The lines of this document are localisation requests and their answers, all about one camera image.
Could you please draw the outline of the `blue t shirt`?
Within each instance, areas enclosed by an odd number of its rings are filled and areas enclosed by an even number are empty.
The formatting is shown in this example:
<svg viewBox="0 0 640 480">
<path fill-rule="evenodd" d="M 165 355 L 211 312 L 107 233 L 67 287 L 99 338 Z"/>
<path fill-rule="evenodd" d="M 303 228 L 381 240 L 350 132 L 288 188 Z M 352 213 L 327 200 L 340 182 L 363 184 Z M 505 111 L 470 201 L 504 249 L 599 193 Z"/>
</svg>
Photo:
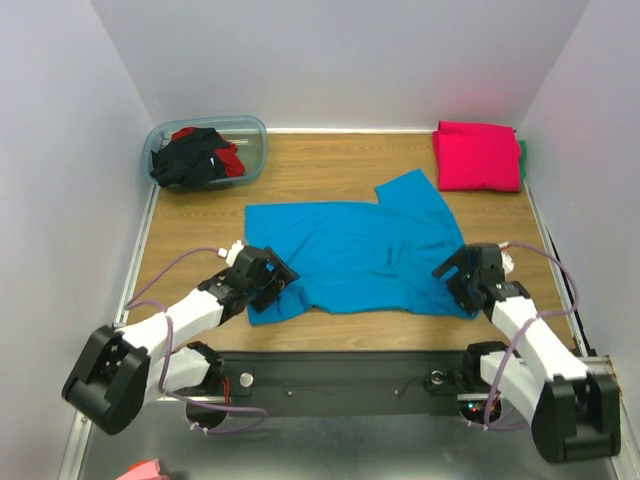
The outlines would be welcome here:
<svg viewBox="0 0 640 480">
<path fill-rule="evenodd" d="M 270 247 L 299 276 L 253 326 L 290 320 L 312 308 L 330 314 L 401 310 L 468 318 L 432 272 L 464 243 L 456 219 L 424 172 L 375 189 L 371 202 L 249 205 L 245 237 Z"/>
</svg>

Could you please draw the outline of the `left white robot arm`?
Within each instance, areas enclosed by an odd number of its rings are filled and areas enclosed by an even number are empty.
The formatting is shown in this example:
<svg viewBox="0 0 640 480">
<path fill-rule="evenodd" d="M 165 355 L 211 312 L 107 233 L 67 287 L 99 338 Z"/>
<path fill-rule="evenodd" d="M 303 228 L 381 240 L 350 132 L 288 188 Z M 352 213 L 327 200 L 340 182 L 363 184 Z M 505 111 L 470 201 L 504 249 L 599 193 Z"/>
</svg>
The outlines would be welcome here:
<svg viewBox="0 0 640 480">
<path fill-rule="evenodd" d="M 222 355 L 194 338 L 246 308 L 264 311 L 299 275 L 269 247 L 237 241 L 215 253 L 225 269 L 182 300 L 156 303 L 153 316 L 120 328 L 101 326 L 88 337 L 61 396 L 104 433 L 120 433 L 143 406 L 162 397 L 184 402 L 191 429 L 203 434 L 220 432 L 232 413 L 266 417 L 262 408 L 233 405 Z"/>
</svg>

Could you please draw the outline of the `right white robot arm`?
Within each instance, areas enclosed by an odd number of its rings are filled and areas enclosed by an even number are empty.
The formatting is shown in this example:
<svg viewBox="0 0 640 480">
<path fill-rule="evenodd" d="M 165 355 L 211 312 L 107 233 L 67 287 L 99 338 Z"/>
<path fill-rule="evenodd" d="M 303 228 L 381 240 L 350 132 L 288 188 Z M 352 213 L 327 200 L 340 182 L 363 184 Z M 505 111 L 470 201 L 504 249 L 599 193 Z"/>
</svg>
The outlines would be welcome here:
<svg viewBox="0 0 640 480">
<path fill-rule="evenodd" d="M 498 428 L 491 409 L 506 399 L 529 426 L 544 460 L 562 463 L 614 457 L 621 451 L 620 388 L 594 372 L 546 323 L 525 287 L 508 279 L 509 243 L 466 244 L 432 274 L 445 280 L 468 314 L 483 313 L 509 340 L 471 344 L 460 378 L 469 390 L 489 388 L 480 424 Z"/>
</svg>

